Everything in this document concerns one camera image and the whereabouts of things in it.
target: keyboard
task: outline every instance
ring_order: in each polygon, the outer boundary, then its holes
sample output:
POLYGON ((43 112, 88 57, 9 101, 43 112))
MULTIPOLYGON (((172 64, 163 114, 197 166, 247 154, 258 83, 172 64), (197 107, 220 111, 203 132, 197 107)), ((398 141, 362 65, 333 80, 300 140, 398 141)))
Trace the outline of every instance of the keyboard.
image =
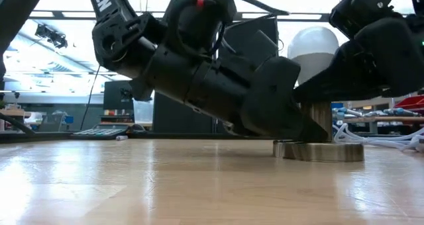
POLYGON ((114 140, 117 136, 124 136, 130 127, 122 124, 98 124, 92 129, 76 132, 72 139, 82 140, 114 140))

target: white dome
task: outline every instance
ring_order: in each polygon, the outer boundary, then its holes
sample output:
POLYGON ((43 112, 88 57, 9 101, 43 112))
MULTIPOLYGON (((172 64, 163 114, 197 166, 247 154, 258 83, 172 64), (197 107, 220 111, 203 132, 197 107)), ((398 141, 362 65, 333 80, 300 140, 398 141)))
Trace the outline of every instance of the white dome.
POLYGON ((297 33, 288 47, 288 58, 301 67, 298 83, 327 69, 338 47, 336 35, 328 28, 314 26, 297 33))
POLYGON ((312 26, 297 33, 288 47, 288 58, 314 53, 334 54, 339 41, 333 31, 322 26, 312 26))

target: white cable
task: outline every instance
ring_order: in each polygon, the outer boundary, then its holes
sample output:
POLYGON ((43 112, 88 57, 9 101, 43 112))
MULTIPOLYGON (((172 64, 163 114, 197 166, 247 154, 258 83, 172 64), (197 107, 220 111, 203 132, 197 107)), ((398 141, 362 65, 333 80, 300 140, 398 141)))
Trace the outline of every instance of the white cable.
POLYGON ((422 133, 424 133, 424 128, 407 136, 398 136, 393 138, 379 138, 379 137, 364 138, 356 134, 353 134, 347 128, 347 126, 348 126, 347 123, 344 123, 340 128, 333 125, 333 128, 337 130, 337 133, 334 136, 334 141, 336 143, 340 143, 340 142, 361 143, 363 145, 382 146, 386 148, 397 148, 401 151, 417 150, 418 152, 424 153, 424 145, 421 145, 419 143, 419 139, 424 139, 424 136, 421 135, 422 133))

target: wooden table surface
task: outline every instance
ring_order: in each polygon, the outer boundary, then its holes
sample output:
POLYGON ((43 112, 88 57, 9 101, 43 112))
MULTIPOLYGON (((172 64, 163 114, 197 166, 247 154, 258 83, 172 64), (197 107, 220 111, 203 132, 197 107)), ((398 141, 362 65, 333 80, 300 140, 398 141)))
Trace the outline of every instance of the wooden table surface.
POLYGON ((0 148, 0 224, 424 224, 424 156, 272 157, 271 141, 59 141, 0 148))

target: wooden disc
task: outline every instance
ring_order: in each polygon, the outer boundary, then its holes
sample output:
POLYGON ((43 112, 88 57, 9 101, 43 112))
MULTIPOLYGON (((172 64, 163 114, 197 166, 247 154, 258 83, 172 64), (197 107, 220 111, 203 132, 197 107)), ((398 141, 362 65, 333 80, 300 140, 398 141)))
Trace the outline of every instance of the wooden disc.
POLYGON ((303 143, 274 141, 274 156, 316 162, 364 161, 362 144, 303 143))

